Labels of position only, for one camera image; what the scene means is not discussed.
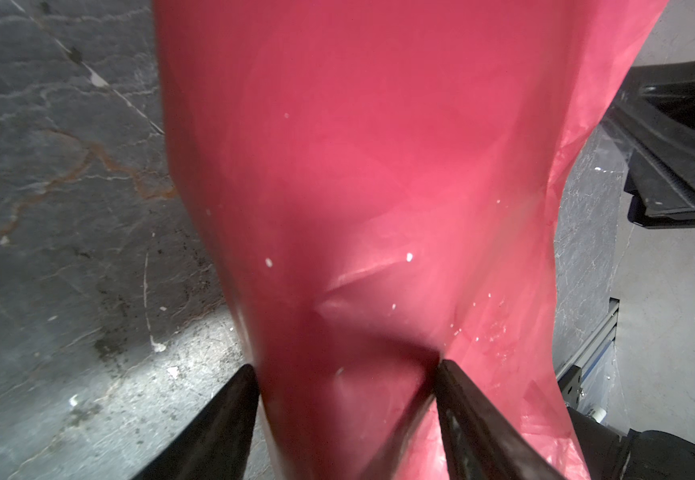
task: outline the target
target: gray floor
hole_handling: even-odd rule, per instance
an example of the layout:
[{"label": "gray floor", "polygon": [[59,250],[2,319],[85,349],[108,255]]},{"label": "gray floor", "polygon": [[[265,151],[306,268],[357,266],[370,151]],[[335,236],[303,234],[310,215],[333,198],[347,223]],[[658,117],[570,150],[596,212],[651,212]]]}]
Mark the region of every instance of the gray floor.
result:
[{"label": "gray floor", "polygon": [[[695,60],[695,2],[670,1],[637,63]],[[695,443],[695,229],[646,230],[623,194],[612,296],[619,298],[607,422]]]},{"label": "gray floor", "polygon": [[[668,60],[695,59],[695,33],[675,30],[687,12],[671,2],[641,61],[661,62],[653,55],[666,49]],[[147,0],[0,0],[0,478],[128,478],[242,363],[215,271],[168,178],[161,123]],[[625,276],[638,260],[620,257],[641,258],[652,240],[630,235],[621,215],[630,242],[615,253],[624,165],[611,148],[596,131],[564,190],[556,365],[605,313],[618,261],[624,312],[661,305],[635,298],[638,275],[664,276],[657,263]],[[682,238],[676,258],[681,242],[695,242]],[[688,302],[686,314],[669,310],[677,336],[666,342],[695,321]],[[621,379],[609,409],[622,428],[676,420],[679,400],[695,398],[658,356],[652,370],[639,366],[644,319],[660,318],[621,317],[611,367],[622,375],[605,376]],[[669,408],[649,407],[660,403]],[[695,417],[681,425],[695,441]],[[259,428],[246,478],[272,478]]]}]

